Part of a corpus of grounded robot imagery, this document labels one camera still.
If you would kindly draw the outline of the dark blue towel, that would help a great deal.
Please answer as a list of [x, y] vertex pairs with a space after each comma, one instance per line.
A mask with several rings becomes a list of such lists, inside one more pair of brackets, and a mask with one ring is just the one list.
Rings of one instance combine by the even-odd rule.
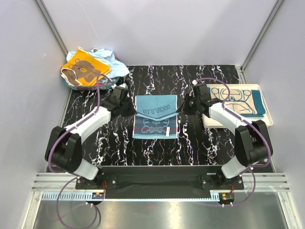
[[135, 110], [133, 138], [178, 138], [176, 95], [137, 95]]

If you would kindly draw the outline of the teal beige Doraemon towel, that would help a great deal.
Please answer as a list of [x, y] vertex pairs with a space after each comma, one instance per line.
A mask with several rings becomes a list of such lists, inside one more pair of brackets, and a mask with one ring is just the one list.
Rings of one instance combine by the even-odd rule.
[[258, 87], [250, 85], [208, 85], [212, 98], [224, 100], [224, 105], [246, 118], [262, 119], [266, 115], [263, 97]]

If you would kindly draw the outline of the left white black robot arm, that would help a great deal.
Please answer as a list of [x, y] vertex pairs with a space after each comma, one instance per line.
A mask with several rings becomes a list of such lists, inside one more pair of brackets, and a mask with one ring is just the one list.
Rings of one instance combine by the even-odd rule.
[[53, 173], [65, 171], [83, 177], [91, 188], [99, 188], [103, 177], [99, 175], [97, 166], [83, 159], [82, 144], [113, 119], [135, 114], [129, 92], [126, 83], [115, 85], [112, 93], [104, 100], [99, 100], [93, 111], [86, 116], [66, 127], [53, 128], [45, 153], [49, 170]]

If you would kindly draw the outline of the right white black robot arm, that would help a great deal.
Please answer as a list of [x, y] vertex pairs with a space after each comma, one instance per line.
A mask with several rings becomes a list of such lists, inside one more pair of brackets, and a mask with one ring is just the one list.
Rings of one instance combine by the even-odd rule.
[[212, 98], [205, 83], [193, 85], [192, 89], [177, 111], [185, 115], [205, 115], [234, 134], [234, 157], [216, 173], [214, 182], [218, 187], [227, 189], [242, 173], [270, 164], [273, 149], [264, 121], [251, 122], [225, 106], [224, 100]]

